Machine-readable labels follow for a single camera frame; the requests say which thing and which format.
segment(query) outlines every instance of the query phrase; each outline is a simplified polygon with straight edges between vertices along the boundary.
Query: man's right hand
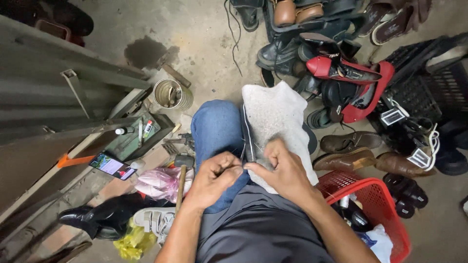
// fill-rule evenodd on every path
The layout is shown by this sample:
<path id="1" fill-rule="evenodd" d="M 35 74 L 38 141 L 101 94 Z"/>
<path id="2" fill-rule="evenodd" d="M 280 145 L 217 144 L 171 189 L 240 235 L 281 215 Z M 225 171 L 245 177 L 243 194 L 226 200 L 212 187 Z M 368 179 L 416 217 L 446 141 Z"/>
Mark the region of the man's right hand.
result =
<path id="1" fill-rule="evenodd" d="M 266 145 L 263 155 L 270 160 L 275 168 L 273 172 L 254 162 L 246 163 L 244 169 L 253 171 L 273 187 L 278 194 L 301 208 L 310 205 L 308 203 L 311 198 L 323 200 L 321 192 L 310 184 L 300 157 L 291 153 L 282 139 L 276 138 L 270 141 Z"/>

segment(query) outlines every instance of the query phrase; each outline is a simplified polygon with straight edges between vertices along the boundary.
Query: brown leather shoe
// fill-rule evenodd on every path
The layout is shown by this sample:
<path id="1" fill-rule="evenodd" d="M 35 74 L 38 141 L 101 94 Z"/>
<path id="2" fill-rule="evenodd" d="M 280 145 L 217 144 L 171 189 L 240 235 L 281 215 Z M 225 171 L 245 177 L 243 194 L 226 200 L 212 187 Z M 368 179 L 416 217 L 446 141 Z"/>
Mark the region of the brown leather shoe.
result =
<path id="1" fill-rule="evenodd" d="M 382 153 L 377 156 L 375 168 L 380 171 L 403 175 L 409 178 L 436 174 L 434 169 L 425 172 L 424 169 L 410 162 L 403 155 L 394 152 Z"/>
<path id="2" fill-rule="evenodd" d="M 326 153 L 349 153 L 358 147 L 374 149 L 382 144 L 375 132 L 356 131 L 346 135 L 327 135 L 320 140 L 320 149 Z"/>
<path id="3" fill-rule="evenodd" d="M 296 21 L 296 4 L 293 0 L 278 1 L 275 7 L 275 25 L 286 27 Z"/>
<path id="4" fill-rule="evenodd" d="M 372 166 L 376 163 L 374 154 L 367 147 L 354 149 L 346 154 L 325 154 L 312 163 L 315 171 L 339 170 L 352 172 L 359 168 Z"/>
<path id="5" fill-rule="evenodd" d="M 310 6 L 296 9 L 296 24 L 307 22 L 323 16 L 323 8 L 321 3 L 316 3 Z"/>

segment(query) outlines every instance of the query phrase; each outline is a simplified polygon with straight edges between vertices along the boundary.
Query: pink plastic bag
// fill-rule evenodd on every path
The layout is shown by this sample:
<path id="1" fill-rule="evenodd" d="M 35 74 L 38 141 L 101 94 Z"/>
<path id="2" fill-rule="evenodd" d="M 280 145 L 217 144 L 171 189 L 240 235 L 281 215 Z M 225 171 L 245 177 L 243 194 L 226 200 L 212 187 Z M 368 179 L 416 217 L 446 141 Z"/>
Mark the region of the pink plastic bag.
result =
<path id="1" fill-rule="evenodd" d="M 151 196 L 153 199 L 167 199 L 172 203 L 177 202 L 179 190 L 180 168 L 155 168 L 143 172 L 138 177 L 135 189 Z M 187 169 L 183 195 L 187 194 L 193 181 L 193 169 Z"/>

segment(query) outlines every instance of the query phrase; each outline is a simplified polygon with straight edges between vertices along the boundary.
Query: orange clip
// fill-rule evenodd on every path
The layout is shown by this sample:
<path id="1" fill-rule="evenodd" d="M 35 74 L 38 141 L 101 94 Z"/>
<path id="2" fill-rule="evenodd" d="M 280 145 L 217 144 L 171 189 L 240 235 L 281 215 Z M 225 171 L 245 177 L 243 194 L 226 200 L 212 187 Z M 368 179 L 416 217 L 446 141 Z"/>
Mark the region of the orange clip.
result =
<path id="1" fill-rule="evenodd" d="M 64 156 L 62 156 L 57 163 L 58 168 L 63 168 L 71 165 L 77 165 L 77 164 L 83 164 L 83 163 L 88 163 L 90 162 L 95 156 L 88 156 L 88 157 L 81 157 L 81 158 L 75 158 L 75 159 L 70 159 L 68 158 L 68 154 L 66 153 Z"/>

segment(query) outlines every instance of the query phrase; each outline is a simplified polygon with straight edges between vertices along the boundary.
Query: yellow plastic bag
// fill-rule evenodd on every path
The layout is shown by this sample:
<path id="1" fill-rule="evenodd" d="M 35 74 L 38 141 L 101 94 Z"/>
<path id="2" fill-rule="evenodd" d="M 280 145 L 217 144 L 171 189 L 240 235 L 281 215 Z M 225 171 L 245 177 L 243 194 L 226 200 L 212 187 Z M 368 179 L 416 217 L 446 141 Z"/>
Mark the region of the yellow plastic bag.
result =
<path id="1" fill-rule="evenodd" d="M 114 246 L 121 258 L 136 262 L 155 243 L 156 235 L 153 232 L 145 233 L 144 227 L 134 225 L 132 217 L 128 222 L 127 233 L 123 238 L 114 241 Z"/>

